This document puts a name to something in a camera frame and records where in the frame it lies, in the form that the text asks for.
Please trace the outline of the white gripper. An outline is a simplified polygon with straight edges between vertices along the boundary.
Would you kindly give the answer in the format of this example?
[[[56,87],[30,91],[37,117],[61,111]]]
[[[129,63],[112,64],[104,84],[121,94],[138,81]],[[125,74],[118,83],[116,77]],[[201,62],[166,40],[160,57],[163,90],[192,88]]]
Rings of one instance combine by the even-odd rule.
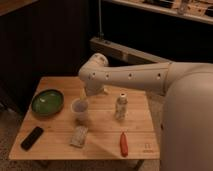
[[[84,89],[87,96],[94,96],[102,92],[104,92],[105,94],[109,93],[108,90],[104,88],[102,84],[86,84]],[[85,100],[87,98],[86,95],[81,93],[80,99]]]

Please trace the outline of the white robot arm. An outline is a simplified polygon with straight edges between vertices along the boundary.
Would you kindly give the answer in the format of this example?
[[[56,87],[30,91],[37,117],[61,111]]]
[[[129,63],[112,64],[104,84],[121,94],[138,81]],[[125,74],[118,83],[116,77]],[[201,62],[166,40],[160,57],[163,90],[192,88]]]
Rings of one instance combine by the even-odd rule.
[[[165,96],[160,171],[213,171],[213,64],[164,62],[110,67],[96,53],[80,68],[88,95],[105,85]]]

